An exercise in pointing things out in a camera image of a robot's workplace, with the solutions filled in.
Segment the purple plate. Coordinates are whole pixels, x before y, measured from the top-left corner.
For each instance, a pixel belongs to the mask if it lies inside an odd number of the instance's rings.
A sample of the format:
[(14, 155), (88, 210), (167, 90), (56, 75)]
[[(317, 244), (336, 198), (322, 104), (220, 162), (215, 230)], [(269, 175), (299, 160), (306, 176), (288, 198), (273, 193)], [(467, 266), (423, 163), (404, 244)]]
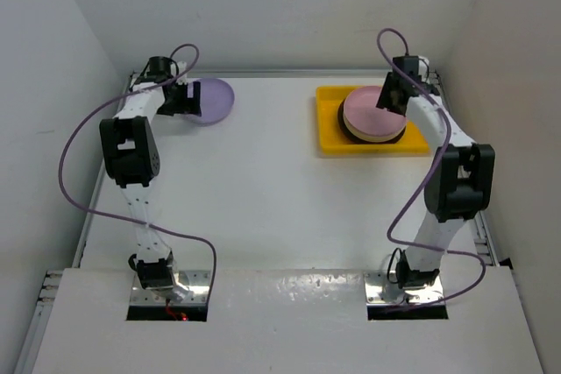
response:
[[(188, 85), (188, 97), (194, 94), (193, 81)], [(217, 78), (199, 79), (201, 84), (200, 116), (187, 114), (184, 117), (201, 126), (210, 126), (224, 120), (230, 113), (235, 101), (234, 90), (229, 83)]]

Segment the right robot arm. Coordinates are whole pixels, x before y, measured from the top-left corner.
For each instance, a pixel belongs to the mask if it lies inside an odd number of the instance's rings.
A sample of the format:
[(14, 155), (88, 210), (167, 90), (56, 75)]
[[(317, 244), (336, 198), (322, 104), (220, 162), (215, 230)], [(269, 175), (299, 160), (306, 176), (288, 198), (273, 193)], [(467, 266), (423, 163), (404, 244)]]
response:
[[(450, 245), (458, 231), (488, 207), (495, 151), (460, 129), (440, 97), (420, 77), (389, 72), (377, 107), (414, 123), (434, 154), (427, 175), (387, 232), (387, 238), (401, 246), (394, 283), (400, 289), (420, 288), (434, 283), (442, 257), (453, 252)], [(397, 223), (419, 195), (423, 196), (426, 214), (415, 239), (393, 238)]]

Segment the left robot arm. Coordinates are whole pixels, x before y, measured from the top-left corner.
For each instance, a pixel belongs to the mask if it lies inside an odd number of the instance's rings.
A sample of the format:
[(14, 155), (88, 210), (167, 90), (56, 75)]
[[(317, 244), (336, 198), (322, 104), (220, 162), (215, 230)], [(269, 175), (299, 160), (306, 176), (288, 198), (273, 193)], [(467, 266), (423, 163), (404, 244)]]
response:
[(121, 110), (99, 124), (106, 173), (120, 187), (131, 218), (139, 221), (135, 227), (138, 248), (131, 267), (143, 289), (165, 300), (185, 298), (188, 287), (180, 281), (171, 246), (150, 226), (149, 194), (161, 168), (151, 122), (158, 114), (201, 114), (198, 82), (192, 88), (176, 81), (163, 84), (179, 70), (171, 58), (150, 58)]

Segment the pink plate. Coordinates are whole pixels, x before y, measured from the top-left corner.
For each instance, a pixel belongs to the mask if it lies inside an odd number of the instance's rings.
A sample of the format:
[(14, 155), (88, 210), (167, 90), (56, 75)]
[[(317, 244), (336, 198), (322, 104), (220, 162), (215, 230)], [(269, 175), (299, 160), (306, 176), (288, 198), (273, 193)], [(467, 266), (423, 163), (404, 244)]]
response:
[(347, 126), (368, 134), (387, 135), (407, 125), (406, 117), (376, 107), (380, 91), (380, 87), (364, 86), (354, 89), (344, 99)]

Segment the orange plate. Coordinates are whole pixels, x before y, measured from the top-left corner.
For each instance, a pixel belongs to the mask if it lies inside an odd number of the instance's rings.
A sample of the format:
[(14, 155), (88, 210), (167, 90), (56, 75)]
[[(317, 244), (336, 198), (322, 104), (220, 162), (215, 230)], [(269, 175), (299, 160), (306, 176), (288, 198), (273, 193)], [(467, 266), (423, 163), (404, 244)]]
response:
[(363, 131), (358, 131), (358, 130), (357, 130), (356, 128), (354, 128), (353, 126), (351, 126), (351, 127), (347, 126), (347, 127), (349, 128), (349, 130), (350, 130), (355, 136), (357, 136), (357, 137), (359, 137), (359, 138), (364, 138), (364, 139), (367, 139), (367, 140), (382, 140), (382, 141), (384, 141), (384, 140), (389, 139), (389, 138), (390, 138), (391, 136), (393, 136), (394, 134), (397, 134), (397, 133), (400, 132), (400, 131), (397, 131), (397, 132), (390, 133), (390, 134), (387, 134), (387, 135), (368, 134), (368, 133), (363, 132)]

